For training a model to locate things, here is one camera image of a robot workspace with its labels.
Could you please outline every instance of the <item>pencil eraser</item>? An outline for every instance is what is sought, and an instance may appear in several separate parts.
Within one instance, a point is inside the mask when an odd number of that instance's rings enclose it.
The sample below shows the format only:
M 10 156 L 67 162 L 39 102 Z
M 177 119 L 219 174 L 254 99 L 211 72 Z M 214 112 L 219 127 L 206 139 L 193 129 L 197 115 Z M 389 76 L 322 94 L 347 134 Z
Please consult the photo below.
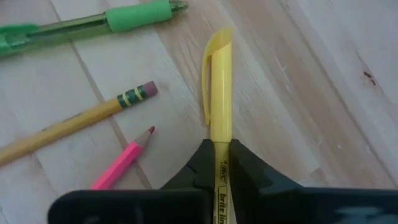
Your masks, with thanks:
M 145 90 L 145 93 L 147 94 L 148 97 L 154 96 L 157 94 L 157 88 L 154 83 L 154 81 L 147 82 L 142 85 L 143 89 Z

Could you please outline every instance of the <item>light wood surface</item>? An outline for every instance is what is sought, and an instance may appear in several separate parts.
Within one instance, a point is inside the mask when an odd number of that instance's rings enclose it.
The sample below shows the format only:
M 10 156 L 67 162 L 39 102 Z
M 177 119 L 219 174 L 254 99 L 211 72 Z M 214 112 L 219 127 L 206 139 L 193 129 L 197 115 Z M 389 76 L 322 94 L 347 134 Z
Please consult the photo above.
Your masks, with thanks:
M 0 168 L 0 223 L 45 223 L 88 189 L 127 142 L 156 126 L 118 183 L 157 189 L 207 137 L 205 44 L 233 27 L 233 134 L 303 185 L 397 188 L 398 3 L 188 0 L 172 21 L 0 61 L 0 147 L 155 81 L 143 104 Z M 136 0 L 0 0 L 0 24 L 47 24 Z

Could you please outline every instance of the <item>wood grain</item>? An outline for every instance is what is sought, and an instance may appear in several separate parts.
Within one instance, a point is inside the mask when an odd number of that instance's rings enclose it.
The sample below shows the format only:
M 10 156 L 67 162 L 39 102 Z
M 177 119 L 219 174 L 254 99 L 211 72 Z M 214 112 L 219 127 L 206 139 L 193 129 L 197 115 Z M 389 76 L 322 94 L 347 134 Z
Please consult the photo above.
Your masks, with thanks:
M 2 0 L 0 24 L 46 24 L 144 1 Z M 395 1 L 188 1 L 187 12 L 155 26 L 0 60 L 0 146 L 150 80 L 159 89 L 0 168 L 0 223 L 45 223 L 55 198 L 88 188 L 151 125 L 148 149 L 117 188 L 165 184 L 207 137 L 201 57 L 224 26 L 234 30 L 235 138 L 302 185 L 397 188 Z

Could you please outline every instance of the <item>yellow highlighter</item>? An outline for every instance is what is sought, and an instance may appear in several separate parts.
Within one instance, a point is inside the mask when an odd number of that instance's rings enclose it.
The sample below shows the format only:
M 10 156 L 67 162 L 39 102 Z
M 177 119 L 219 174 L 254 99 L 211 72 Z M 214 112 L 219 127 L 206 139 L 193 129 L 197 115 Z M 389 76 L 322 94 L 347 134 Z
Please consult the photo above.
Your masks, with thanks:
M 228 146 L 232 140 L 232 29 L 223 28 L 207 43 L 201 68 L 201 88 L 206 124 L 215 146 L 215 202 L 213 224 L 229 223 Z M 211 62 L 210 112 L 207 68 Z

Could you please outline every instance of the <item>yellow pencil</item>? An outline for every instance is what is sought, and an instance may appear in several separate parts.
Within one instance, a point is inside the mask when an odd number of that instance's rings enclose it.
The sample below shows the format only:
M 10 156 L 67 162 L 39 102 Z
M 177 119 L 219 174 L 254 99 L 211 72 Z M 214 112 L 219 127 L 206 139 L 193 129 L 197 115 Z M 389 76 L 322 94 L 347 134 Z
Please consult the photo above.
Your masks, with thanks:
M 201 87 L 205 121 L 215 146 L 215 203 L 213 224 L 229 223 L 228 146 L 232 140 L 232 30 L 220 29 L 207 43 L 202 61 Z M 207 63 L 211 58 L 210 112 L 207 95 Z
M 68 136 L 87 126 L 97 123 L 113 114 L 157 94 L 154 82 L 145 83 L 135 89 L 120 94 L 94 108 L 66 119 L 58 124 L 45 128 L 34 135 L 16 141 L 0 149 L 0 166 L 12 162 L 26 154 L 34 152 L 51 142 Z

